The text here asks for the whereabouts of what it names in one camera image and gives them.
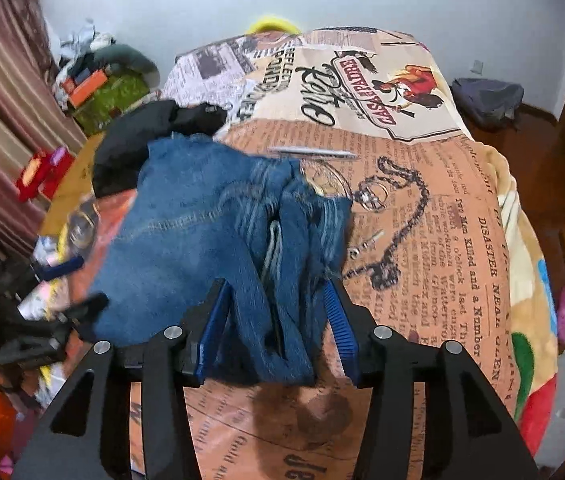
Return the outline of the dark bag on floor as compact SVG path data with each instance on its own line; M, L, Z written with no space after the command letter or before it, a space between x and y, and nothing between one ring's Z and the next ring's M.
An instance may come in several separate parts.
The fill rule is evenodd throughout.
M484 78L455 79L451 90L457 107L485 130L510 126L525 96L521 84Z

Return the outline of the pile of white clothes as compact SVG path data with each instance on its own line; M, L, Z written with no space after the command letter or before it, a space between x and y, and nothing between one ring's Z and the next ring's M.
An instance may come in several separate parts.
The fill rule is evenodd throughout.
M93 20L86 20L80 29L59 40L59 67L73 64L85 54L112 46L114 43L115 38L110 32L100 32Z

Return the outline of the green cloth covered stand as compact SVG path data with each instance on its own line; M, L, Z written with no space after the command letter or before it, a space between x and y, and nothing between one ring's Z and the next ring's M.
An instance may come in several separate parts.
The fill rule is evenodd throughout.
M85 136L92 136L104 130L109 122L148 93L149 87L140 75L112 75L71 116L80 125Z

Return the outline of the black folded garment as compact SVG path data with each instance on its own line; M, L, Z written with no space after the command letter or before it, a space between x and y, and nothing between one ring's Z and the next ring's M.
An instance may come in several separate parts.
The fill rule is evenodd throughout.
M226 110L217 105L180 106L174 100L152 101L116 118L95 152L95 196L101 198L136 188L151 142L172 133L214 136L225 125L226 118Z

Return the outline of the yellow curved pillow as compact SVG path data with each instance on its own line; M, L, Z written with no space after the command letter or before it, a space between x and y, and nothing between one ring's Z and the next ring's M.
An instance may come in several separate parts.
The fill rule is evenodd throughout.
M264 34L264 32L282 32L288 35L300 35L301 29L285 18L280 18L275 15L264 15L248 27L246 34Z

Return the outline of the brown paw print mat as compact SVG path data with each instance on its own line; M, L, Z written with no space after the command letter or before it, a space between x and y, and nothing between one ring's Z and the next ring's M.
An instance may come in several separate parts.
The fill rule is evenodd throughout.
M47 214L38 229L39 236L58 236L69 214L80 206L85 197L92 194L92 165L102 139L104 133L91 136L76 155L56 189Z

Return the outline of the orange box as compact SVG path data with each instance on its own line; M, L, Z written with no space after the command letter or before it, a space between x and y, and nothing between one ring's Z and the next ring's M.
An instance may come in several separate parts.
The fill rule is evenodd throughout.
M87 101L99 88L101 88L108 80L104 70L96 70L79 84L69 95L69 102L74 108L80 107Z

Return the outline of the blue denim jeans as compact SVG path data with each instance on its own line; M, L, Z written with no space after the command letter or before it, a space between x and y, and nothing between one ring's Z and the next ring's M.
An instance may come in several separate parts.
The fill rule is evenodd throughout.
M290 158L207 136L149 145L137 196L92 282L108 297L94 334L141 344L183 321L216 280L232 289L211 374L310 385L322 351L325 281L339 275L351 202L319 195Z

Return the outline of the red plush toy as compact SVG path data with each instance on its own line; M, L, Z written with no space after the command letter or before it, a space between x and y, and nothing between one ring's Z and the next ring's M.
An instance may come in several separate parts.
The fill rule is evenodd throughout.
M64 146L35 153L16 181L19 202L26 203L40 195L52 200L74 160L75 156Z

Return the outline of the grey plush pillow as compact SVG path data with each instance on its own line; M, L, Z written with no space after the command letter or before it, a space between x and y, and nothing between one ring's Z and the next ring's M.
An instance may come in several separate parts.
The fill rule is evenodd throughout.
M149 58L127 44L110 44L108 47L96 50L92 54L92 62L97 68L120 65L140 74L151 74L158 70L156 64Z

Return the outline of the newspaper print bed blanket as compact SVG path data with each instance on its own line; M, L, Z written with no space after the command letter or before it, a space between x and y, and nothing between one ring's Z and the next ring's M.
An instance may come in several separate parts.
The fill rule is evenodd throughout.
M420 344L457 339L537 454L556 393L557 322L516 179L473 141L428 49L365 27L248 35L176 58L161 98L232 103L220 135L303 156L317 193L352 200L343 278L378 323ZM203 479L351 479L370 393L325 331L314 388L207 382L185 394Z

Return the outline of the striped red beige curtain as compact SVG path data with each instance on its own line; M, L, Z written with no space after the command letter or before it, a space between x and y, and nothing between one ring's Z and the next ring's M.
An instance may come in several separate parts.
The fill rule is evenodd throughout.
M40 0L0 0L0 241L22 255L33 249L45 208L18 199L21 170L40 151L77 152L86 141L55 100L57 74Z

